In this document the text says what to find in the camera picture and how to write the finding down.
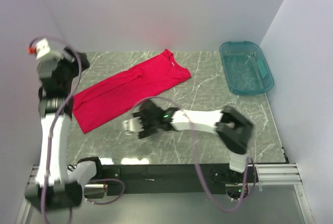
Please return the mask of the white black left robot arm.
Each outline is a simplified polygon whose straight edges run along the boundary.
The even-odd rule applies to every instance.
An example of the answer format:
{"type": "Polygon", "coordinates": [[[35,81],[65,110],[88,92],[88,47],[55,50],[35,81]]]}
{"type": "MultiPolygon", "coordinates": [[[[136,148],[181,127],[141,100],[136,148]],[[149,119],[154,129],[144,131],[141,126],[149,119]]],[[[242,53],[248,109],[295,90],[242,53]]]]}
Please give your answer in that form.
{"type": "Polygon", "coordinates": [[[98,157],[83,158],[73,172],[66,164],[67,138],[72,120],[73,102],[66,98],[74,90],[72,81],[79,71],[89,68],[87,55],[65,47],[63,55],[52,54],[38,67],[39,105],[42,125],[40,164],[34,183],[25,190],[25,199],[39,211],[55,211],[79,207],[84,187],[90,181],[99,183],[104,170],[98,157]]]}

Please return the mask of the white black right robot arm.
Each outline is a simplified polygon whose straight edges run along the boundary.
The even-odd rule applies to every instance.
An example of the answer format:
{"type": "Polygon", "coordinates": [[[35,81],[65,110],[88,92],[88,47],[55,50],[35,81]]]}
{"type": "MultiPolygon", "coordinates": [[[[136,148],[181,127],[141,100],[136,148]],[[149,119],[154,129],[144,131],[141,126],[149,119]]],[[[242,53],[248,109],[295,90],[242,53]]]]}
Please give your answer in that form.
{"type": "Polygon", "coordinates": [[[246,175],[248,142],[254,128],[253,123],[230,106],[213,111],[193,111],[169,107],[162,109],[153,101],[146,100],[139,110],[123,121],[127,134],[136,133],[139,139],[163,131],[195,130],[218,136],[229,150],[228,175],[235,182],[246,175]]]}

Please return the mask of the red t shirt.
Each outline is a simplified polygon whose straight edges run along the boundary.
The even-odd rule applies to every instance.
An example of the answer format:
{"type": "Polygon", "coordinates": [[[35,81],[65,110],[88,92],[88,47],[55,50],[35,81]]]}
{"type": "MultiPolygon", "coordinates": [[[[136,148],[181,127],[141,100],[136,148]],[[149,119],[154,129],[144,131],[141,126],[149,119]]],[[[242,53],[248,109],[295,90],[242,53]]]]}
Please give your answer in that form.
{"type": "Polygon", "coordinates": [[[108,77],[74,96],[73,114],[84,134],[130,110],[140,100],[157,96],[191,78],[174,54],[162,53],[108,77]]]}

